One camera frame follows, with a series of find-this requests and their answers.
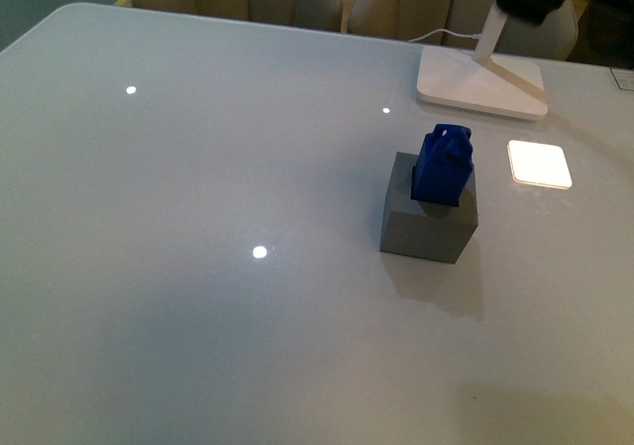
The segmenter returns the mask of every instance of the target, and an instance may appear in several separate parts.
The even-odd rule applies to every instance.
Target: desk lamp
[[[542,119],[548,112],[548,104],[539,66],[528,60],[492,53],[507,14],[539,25],[564,1],[496,0],[473,55],[436,47],[423,49],[418,96],[424,101],[458,108],[527,120]],[[599,1],[625,13],[634,13],[634,0]]]
[[[423,49],[416,88],[423,101],[527,120],[548,112],[539,66],[493,56],[507,15],[491,6],[473,55],[438,47]]]

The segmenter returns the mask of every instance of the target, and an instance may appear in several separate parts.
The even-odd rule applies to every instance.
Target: white table
[[[542,122],[435,107],[420,50],[74,5],[0,55],[0,443],[632,443],[634,93],[539,61]],[[446,122],[479,227],[381,254]],[[516,183],[513,139],[573,187]]]

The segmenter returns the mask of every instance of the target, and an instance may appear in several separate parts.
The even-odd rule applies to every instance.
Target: glowing light panel
[[[573,186],[564,150],[559,146],[513,140],[508,143],[513,179],[556,189]]]

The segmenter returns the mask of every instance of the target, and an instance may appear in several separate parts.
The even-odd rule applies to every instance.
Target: gray block
[[[382,252],[454,264],[477,227],[476,170],[452,207],[411,198],[417,155],[397,153],[385,195]]]

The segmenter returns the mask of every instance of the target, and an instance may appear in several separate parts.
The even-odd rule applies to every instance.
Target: white cable
[[[433,36],[434,34],[438,34],[439,32],[445,32],[445,33],[450,34],[452,36],[461,37],[463,39],[479,39],[479,36],[481,36],[481,34],[470,34],[470,35],[457,34],[455,32],[448,31],[447,29],[436,29],[435,31],[430,32],[429,34],[425,34],[424,36],[417,37],[416,39],[412,39],[411,41],[407,41],[407,42],[422,41],[423,39],[427,39],[428,37]]]

